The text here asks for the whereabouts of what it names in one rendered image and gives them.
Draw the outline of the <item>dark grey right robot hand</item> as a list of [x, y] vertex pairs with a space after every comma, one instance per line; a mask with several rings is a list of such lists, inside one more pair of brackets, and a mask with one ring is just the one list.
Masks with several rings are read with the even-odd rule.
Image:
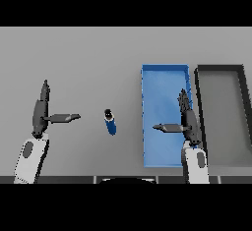
[[163, 133], [182, 133], [184, 139], [189, 145], [196, 146], [201, 141], [199, 139], [199, 130], [194, 110], [191, 108], [189, 96], [183, 88], [177, 97], [179, 110], [181, 114], [180, 124], [157, 124], [154, 129]]

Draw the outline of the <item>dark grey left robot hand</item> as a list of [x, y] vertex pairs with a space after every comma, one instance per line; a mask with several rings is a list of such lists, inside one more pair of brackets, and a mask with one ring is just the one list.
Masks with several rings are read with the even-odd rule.
[[36, 139], [41, 139], [47, 130], [48, 124], [70, 123], [80, 119], [80, 114], [49, 114], [50, 86], [48, 81], [44, 81], [40, 97], [36, 101], [32, 114], [32, 132]]

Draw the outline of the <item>blue bin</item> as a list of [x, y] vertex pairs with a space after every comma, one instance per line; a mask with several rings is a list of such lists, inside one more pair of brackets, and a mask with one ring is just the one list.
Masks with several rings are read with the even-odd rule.
[[191, 101], [191, 82], [187, 64], [143, 64], [142, 132], [145, 168], [180, 168], [182, 133], [163, 133], [158, 124], [181, 124], [178, 96], [182, 89]]

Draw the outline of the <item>dark grey bin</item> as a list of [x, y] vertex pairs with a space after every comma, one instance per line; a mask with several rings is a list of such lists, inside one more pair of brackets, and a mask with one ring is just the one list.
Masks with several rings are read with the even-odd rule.
[[199, 65], [194, 74], [210, 173], [247, 175], [252, 171], [252, 105], [244, 66]]

